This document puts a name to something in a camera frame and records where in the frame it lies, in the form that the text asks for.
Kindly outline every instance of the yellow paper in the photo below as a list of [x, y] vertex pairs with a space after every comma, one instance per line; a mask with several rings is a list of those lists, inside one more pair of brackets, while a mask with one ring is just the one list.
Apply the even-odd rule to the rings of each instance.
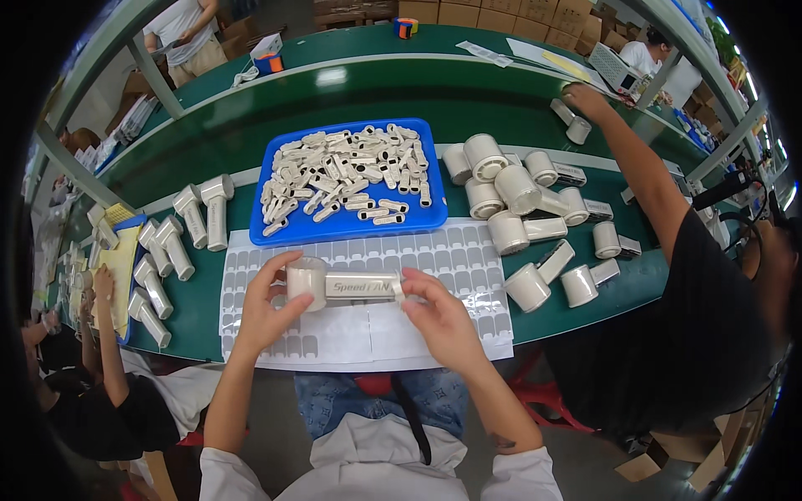
[[[98, 268], [106, 265], [114, 277], [114, 294], [111, 297], [111, 323], [114, 330], [125, 334], [128, 325], [128, 290], [131, 288], [131, 272], [134, 269], [134, 254], [136, 253], [136, 238], [142, 226], [121, 229], [117, 232], [119, 244], [114, 250], [100, 251]], [[92, 316], [97, 318], [97, 302], [92, 306]]]
[[590, 83], [590, 75], [588, 75], [588, 72], [581, 69], [578, 65], [569, 63], [568, 61], [549, 51], [543, 51], [543, 57], [558, 65], [560, 68], [568, 71], [571, 75], [577, 77], [583, 82]]

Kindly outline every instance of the tattoo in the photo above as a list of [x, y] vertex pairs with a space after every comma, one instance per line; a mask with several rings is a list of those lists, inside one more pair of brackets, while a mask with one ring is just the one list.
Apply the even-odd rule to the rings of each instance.
[[495, 432], [490, 433], [490, 438], [493, 439], [493, 445], [496, 446], [496, 449], [512, 449], [515, 446], [515, 442]]

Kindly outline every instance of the white box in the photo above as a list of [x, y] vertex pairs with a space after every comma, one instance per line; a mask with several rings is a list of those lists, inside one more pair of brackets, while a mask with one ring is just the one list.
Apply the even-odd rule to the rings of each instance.
[[279, 51], [282, 49], [282, 36], [279, 33], [269, 34], [264, 37], [262, 40], [259, 40], [259, 43], [251, 51], [251, 61], [254, 59], [259, 59], [261, 56], [265, 54], [270, 54], [273, 52], [274, 54], [278, 54]]

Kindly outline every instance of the denim pants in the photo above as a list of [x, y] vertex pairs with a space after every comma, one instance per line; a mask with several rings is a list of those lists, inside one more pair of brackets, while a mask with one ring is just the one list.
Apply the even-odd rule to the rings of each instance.
[[[468, 388], [462, 378], [445, 368], [398, 372], [424, 425], [436, 426], [462, 439]], [[350, 374], [295, 373], [298, 412], [312, 439], [322, 437], [352, 412], [369, 419], [388, 414], [407, 418], [395, 392], [378, 397], [365, 394]]]

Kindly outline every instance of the green workbench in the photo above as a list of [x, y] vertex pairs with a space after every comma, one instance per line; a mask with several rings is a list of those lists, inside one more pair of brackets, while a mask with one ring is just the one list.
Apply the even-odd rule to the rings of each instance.
[[[144, 135], [100, 179], [129, 204], [140, 207], [178, 192], [187, 183], [200, 183], [222, 172], [259, 167], [266, 144], [276, 135], [332, 123], [404, 116], [427, 120], [436, 143], [462, 142], [477, 132], [487, 132], [499, 144], [612, 158], [597, 127], [584, 145], [577, 146], [567, 140], [565, 125], [549, 108], [551, 99], [559, 96], [569, 79], [548, 71], [532, 71], [537, 66], [534, 64], [496, 67], [465, 57], [467, 52], [455, 47], [467, 39], [508, 54], [508, 36], [427, 25], [412, 39], [401, 40], [389, 26], [365, 26], [285, 41], [282, 56], [288, 70], [283, 74], [237, 91], [226, 91], [233, 75], [246, 63], [247, 59], [241, 58], [178, 89], [176, 96], [187, 108], [212, 99], [177, 121], [169, 119], [164, 111], [155, 113]], [[695, 168], [705, 157], [666, 121], [626, 110], [619, 103], [614, 106], [658, 155], [677, 163], [684, 172]], [[464, 189], [451, 185], [442, 162], [440, 169], [446, 180], [449, 216], [467, 216]], [[620, 260], [621, 276], [603, 285], [599, 298], [588, 305], [569, 309], [557, 283], [553, 285], [552, 298], [536, 312], [524, 315], [513, 305], [515, 343], [604, 320], [653, 301], [662, 293], [668, 267], [661, 251], [650, 244], [640, 212], [625, 206], [619, 196], [626, 188], [623, 176], [596, 168], [585, 168], [585, 173], [588, 184], [582, 195], [612, 204], [618, 231], [640, 240], [643, 255], [632, 261]], [[236, 190], [228, 205], [229, 231], [248, 227], [255, 189], [256, 185], [250, 184]], [[76, 204], [67, 224], [64, 246], [89, 235], [85, 212], [90, 205], [87, 197]], [[169, 213], [172, 209], [152, 216], [162, 220]], [[577, 256], [569, 267], [598, 261], [593, 256], [591, 228], [583, 224], [570, 229], [568, 240]], [[197, 271], [189, 282], [179, 282], [175, 274], [164, 280], [175, 312], [165, 322], [173, 334], [172, 341], [160, 352], [222, 361], [217, 324], [225, 253], [196, 250], [186, 234], [184, 246]], [[505, 275], [511, 275], [526, 262], [537, 261], [552, 247], [553, 242], [534, 244], [505, 257]], [[137, 322], [130, 345], [159, 351]]]

